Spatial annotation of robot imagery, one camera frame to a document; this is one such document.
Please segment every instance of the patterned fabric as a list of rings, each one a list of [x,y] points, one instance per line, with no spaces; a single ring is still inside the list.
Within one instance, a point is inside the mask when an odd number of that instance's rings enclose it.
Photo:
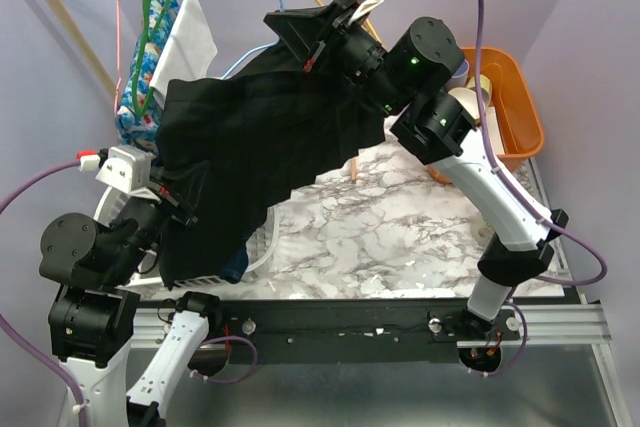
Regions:
[[[133,82],[137,81],[136,100],[138,105],[144,105],[148,95],[153,97],[153,94],[150,93],[149,82],[151,82],[153,73],[158,65],[160,54],[169,39],[169,33],[178,15],[180,6],[177,0],[151,0],[151,7],[148,12],[149,32],[147,35],[150,36],[160,17],[160,12],[167,1],[169,2],[169,7],[160,21],[158,30],[152,39],[148,39],[144,47],[140,76],[138,79],[134,79],[142,34],[140,34],[138,38],[133,60],[131,61],[129,81],[120,99],[118,113],[116,115],[116,129],[118,130],[120,143],[133,145],[154,154],[158,153],[158,149],[156,148],[156,131],[162,119],[162,109],[155,99],[151,98],[148,110],[144,115],[138,116],[133,106],[132,85]]]

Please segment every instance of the orange basket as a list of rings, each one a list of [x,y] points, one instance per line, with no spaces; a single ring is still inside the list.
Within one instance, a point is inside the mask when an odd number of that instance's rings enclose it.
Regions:
[[[475,49],[462,49],[469,61],[469,78],[474,74]],[[491,103],[496,108],[504,155],[498,158],[513,172],[544,145],[544,131],[531,94],[516,61],[506,52],[493,47],[482,48],[482,74],[493,84]],[[433,167],[427,171],[436,182],[450,181]]]

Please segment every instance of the bolt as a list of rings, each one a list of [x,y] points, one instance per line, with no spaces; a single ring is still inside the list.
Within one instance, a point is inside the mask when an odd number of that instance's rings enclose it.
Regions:
[[[437,317],[432,318],[429,321],[429,330],[434,334],[439,333],[442,330],[442,322]]]
[[[242,324],[242,332],[245,333],[245,335],[251,335],[256,331],[256,323],[251,320],[251,319],[247,319],[244,324]]]
[[[519,328],[520,328],[520,321],[518,319],[516,319],[515,317],[509,317],[507,319],[507,329],[509,329],[512,332],[517,332]]]

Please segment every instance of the black garment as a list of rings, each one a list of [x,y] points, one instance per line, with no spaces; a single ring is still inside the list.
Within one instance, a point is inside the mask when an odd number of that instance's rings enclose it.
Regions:
[[[165,235],[164,283],[218,274],[269,206],[383,140],[383,118],[337,74],[302,72],[281,44],[230,80],[171,81],[157,135],[171,189],[193,202],[183,187],[193,190],[194,165],[207,168],[195,169],[205,172],[198,222],[172,222]]]

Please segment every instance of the white laundry basket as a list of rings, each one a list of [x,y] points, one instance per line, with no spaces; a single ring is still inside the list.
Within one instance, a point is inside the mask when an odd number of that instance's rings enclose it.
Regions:
[[[104,225],[116,218],[127,202],[127,195],[109,187],[94,214],[94,219]],[[271,263],[273,251],[278,240],[278,231],[280,226],[280,214],[277,207],[270,207],[267,211],[267,220],[259,227],[247,241],[247,254],[249,256],[249,266],[246,273],[256,271],[257,269],[265,269]],[[155,260],[155,252],[149,251],[148,255],[140,264],[139,270],[144,272],[153,265]],[[228,283],[217,276],[197,277],[195,279],[176,281],[175,287],[171,290],[171,296],[181,295],[186,290],[197,289],[207,291],[208,288],[220,284],[228,285]],[[139,293],[143,299],[162,298],[163,293],[168,292],[162,284],[162,279],[158,269],[154,269],[146,275],[134,274],[131,281],[122,288]]]

